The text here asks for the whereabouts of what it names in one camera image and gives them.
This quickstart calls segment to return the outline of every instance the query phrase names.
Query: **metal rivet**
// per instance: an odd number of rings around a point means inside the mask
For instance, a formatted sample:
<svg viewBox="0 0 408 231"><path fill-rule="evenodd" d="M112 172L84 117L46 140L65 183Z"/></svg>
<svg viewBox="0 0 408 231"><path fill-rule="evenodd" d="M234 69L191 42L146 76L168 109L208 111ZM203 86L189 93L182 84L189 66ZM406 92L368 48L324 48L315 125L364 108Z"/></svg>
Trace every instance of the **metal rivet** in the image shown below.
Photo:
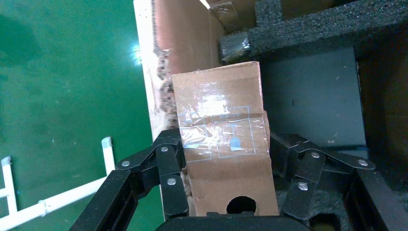
<svg viewBox="0 0 408 231"><path fill-rule="evenodd" d="M360 165L362 165L362 166L367 166L367 165L369 165L369 164L367 163L367 161L365 161L365 160L358 160L358 163L359 163Z"/></svg>
<svg viewBox="0 0 408 231"><path fill-rule="evenodd" d="M168 185L175 185L175 184L176 184L176 179L174 179L174 178L169 178L169 179L167 180L167 184L168 184Z"/></svg>
<svg viewBox="0 0 408 231"><path fill-rule="evenodd" d="M124 161L124 162L122 162L122 166L123 167L126 167L126 166L128 166L128 165L130 165L130 162L129 161Z"/></svg>
<svg viewBox="0 0 408 231"><path fill-rule="evenodd" d="M309 188L307 187L306 183L299 183L299 189L303 190L303 191L307 191Z"/></svg>
<svg viewBox="0 0 408 231"><path fill-rule="evenodd" d="M311 153L311 154L312 154L312 157L314 157L314 158L319 158L320 157L320 155L318 153Z"/></svg>

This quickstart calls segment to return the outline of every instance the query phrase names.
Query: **foam insert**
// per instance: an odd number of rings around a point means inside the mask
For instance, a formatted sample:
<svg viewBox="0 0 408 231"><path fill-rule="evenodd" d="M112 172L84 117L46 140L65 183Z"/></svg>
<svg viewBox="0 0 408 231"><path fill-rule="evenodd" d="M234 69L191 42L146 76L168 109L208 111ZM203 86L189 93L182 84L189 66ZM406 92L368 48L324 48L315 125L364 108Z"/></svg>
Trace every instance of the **foam insert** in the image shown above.
<svg viewBox="0 0 408 231"><path fill-rule="evenodd" d="M226 55L234 53L228 48L237 47L242 41L236 39L237 34L231 35L233 38L225 36L220 40L221 56L228 63L235 63L266 57L279 60L354 47L359 57L405 26L407 5L408 0L358 0L281 21L280 0L262 0L256 5L258 27L246 32L249 47L238 58L228 59Z"/></svg>

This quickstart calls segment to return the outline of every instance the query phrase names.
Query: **cardboard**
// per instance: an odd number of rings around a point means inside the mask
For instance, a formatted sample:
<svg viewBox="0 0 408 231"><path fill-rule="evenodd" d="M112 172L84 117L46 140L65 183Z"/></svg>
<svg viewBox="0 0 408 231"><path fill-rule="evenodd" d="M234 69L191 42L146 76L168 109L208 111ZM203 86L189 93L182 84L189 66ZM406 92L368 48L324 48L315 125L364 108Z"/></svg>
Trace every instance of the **cardboard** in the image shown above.
<svg viewBox="0 0 408 231"><path fill-rule="evenodd" d="M231 2L234 7L234 11L240 19L240 24L242 24L245 29L253 28L256 26L256 0L207 0L207 2L211 8L226 2Z"/></svg>
<svg viewBox="0 0 408 231"><path fill-rule="evenodd" d="M278 215L258 62L173 75L195 211L225 214L247 196Z"/></svg>
<svg viewBox="0 0 408 231"><path fill-rule="evenodd" d="M243 31L244 27L231 1L212 5L210 11L223 25L226 33Z"/></svg>

